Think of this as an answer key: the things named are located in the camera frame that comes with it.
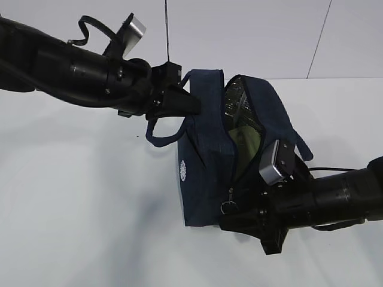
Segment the bolt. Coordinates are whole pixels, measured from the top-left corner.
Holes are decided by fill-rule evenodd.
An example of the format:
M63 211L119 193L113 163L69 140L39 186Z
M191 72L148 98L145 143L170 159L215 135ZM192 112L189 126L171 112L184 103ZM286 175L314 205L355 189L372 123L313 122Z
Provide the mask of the bolt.
M119 79L122 79L123 74L124 74L124 70L122 70L122 67L120 67L120 69L117 72L117 77Z

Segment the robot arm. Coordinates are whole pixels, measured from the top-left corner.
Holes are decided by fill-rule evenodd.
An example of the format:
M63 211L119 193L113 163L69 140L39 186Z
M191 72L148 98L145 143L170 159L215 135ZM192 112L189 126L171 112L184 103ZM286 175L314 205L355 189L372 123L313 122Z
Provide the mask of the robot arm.
M167 62L151 67L145 60L123 57L145 32L131 14L117 33L83 16L84 39L63 42L32 27L0 18L0 88L41 90L88 108L114 108L148 120L200 113L200 102L178 86L181 66ZM103 55L78 48L87 44L88 25L110 38Z

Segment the bag strap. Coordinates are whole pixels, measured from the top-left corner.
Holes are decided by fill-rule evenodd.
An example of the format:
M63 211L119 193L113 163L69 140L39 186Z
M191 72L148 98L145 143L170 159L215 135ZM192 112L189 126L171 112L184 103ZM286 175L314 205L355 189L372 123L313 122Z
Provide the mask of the bag strap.
M298 134L297 131L295 131L295 134L297 136L297 147L300 155L302 156L302 159L304 161L312 160L314 158L314 155L312 154L309 146L306 144L306 142L302 139L302 137Z
M183 80L180 82L180 86L184 87L186 83L188 82L189 78L190 78L190 72L188 72L185 75ZM164 138L158 138L153 136L154 128L156 127L157 122L158 122L157 119L148 121L148 127L147 127L147 131L145 135L146 139L150 143L152 143L156 148L163 148L164 146L170 145L178 141L179 139L181 139L181 137L184 135L186 131L187 126L189 125L189 122L185 118L184 121L182 122L180 129L176 132L176 134L172 136L166 136Z

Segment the wire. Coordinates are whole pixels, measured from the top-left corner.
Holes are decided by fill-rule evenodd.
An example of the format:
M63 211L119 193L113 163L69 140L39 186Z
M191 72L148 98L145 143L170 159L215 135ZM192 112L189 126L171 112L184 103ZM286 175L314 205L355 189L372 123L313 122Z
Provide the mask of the wire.
M321 41L321 38L322 38L322 33L323 33L324 25L326 24L327 16L329 15L330 7L331 7L331 3L332 3L332 2L333 2L333 0L330 1L330 3L329 3L329 8L327 9L326 16L324 17L324 21L323 21L323 25L322 25L322 30L321 30L321 33L319 34L319 38L318 38L318 42L317 42L317 46L316 46L316 48L315 48L314 55L313 55L313 57L312 57L311 64L310 64L310 68L309 68L309 72L307 73L307 77L306 77L306 79L308 79L309 76L310 76L310 72L311 72L312 64L314 63L315 55L317 54L317 51L318 51L319 42Z
M170 55L169 55L168 0L165 0L165 26L166 26L166 51L167 51L167 54L168 54L168 62L170 62Z
M309 171L311 172L318 171L318 170L328 170L331 172L353 172L357 169L342 169L338 167L312 167L309 169Z
M92 25L102 33L104 33L112 42L118 44L120 48L122 48L122 42L120 41L120 38L107 26L105 26L103 23L101 23L99 20L94 19L89 16L82 16L81 19L78 21L78 25L80 27L80 30L82 31L84 35L84 39L82 40L69 40L69 44L73 44L76 46L84 46L88 43L89 40L89 30L85 24Z

